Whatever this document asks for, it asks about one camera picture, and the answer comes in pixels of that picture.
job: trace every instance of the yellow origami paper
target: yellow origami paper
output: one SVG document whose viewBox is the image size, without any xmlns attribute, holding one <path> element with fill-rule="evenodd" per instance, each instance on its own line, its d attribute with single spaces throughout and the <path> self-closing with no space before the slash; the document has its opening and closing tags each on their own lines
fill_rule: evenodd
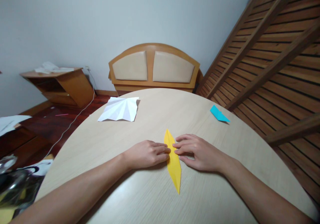
<svg viewBox="0 0 320 224">
<path fill-rule="evenodd" d="M 175 143 L 175 140 L 171 135 L 171 133 L 168 131 L 168 129 L 164 136 L 164 143 L 167 144 L 168 148 L 171 149 L 171 152 L 169 154 L 169 159 L 167 160 L 167 167 L 168 167 L 168 171 L 171 176 L 171 179 L 173 181 L 173 184 L 176 187 L 178 194 L 180 194 L 180 182 L 181 182 L 180 160 L 179 160 L 179 156 L 174 152 L 176 148 L 174 148 L 172 144 Z"/>
</svg>

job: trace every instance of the wooden cabinet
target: wooden cabinet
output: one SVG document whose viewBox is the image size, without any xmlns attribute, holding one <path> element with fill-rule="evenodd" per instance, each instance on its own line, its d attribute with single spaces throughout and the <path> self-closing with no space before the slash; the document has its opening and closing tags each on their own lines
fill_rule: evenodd
<svg viewBox="0 0 320 224">
<path fill-rule="evenodd" d="M 42 74 L 30 71 L 20 75 L 34 84 L 54 104 L 83 107 L 94 95 L 82 68 L 75 68 L 72 72 Z"/>
</svg>

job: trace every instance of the bed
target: bed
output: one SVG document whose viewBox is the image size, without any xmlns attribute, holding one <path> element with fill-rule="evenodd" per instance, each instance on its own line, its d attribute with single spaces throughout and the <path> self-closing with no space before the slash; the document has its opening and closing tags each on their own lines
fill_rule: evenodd
<svg viewBox="0 0 320 224">
<path fill-rule="evenodd" d="M 148 88 L 174 88 L 192 92 L 203 77 L 200 64 L 166 44 L 135 45 L 109 62 L 109 78 L 123 95 Z"/>
</svg>

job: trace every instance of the hand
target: hand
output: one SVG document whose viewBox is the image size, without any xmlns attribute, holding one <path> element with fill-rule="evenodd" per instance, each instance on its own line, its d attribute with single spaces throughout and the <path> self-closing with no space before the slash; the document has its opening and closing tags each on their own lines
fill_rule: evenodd
<svg viewBox="0 0 320 224">
<path fill-rule="evenodd" d="M 193 153 L 195 159 L 192 160 L 186 156 L 180 156 L 180 160 L 187 166 L 200 171 L 222 172 L 227 160 L 231 158 L 204 139 L 193 134 L 181 135 L 176 140 L 179 143 L 173 144 L 173 147 L 179 149 L 174 152 L 178 155 Z"/>
<path fill-rule="evenodd" d="M 154 166 L 169 158 L 170 149 L 166 144 L 142 141 L 135 144 L 123 154 L 129 169 Z"/>
</svg>

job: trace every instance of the white wall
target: white wall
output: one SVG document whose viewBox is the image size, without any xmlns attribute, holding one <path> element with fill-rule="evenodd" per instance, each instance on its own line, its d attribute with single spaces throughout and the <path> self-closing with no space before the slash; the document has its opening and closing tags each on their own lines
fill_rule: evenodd
<svg viewBox="0 0 320 224">
<path fill-rule="evenodd" d="M 45 60 L 59 66 L 89 65 L 96 88 L 114 90 L 108 62 L 133 45 L 159 42 L 186 52 L 205 73 L 248 2 L 0 1 L 0 116 L 17 114 L 45 100 L 18 76 Z"/>
</svg>

